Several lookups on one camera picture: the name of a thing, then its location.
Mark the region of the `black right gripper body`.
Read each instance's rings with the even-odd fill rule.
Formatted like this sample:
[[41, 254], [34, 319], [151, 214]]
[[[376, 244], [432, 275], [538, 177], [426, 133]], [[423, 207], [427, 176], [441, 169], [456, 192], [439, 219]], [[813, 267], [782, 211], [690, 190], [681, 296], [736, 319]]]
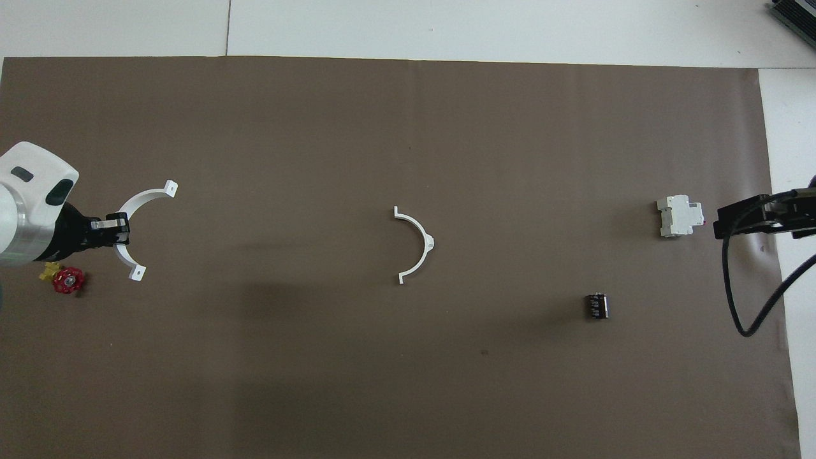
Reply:
[[795, 196], [780, 197], [769, 204], [770, 233], [792, 233], [800, 239], [815, 235], [815, 185], [794, 189]]

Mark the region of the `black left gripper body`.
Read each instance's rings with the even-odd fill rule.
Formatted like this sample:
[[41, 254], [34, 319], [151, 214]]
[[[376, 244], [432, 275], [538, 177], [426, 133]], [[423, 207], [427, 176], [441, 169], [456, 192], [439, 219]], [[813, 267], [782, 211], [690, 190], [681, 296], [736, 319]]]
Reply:
[[72, 204], [65, 203], [55, 222], [53, 237], [46, 248], [46, 261], [61, 261], [74, 253], [105, 247], [106, 240], [101, 230], [93, 229], [91, 226], [92, 222], [99, 221], [102, 219], [83, 215]]

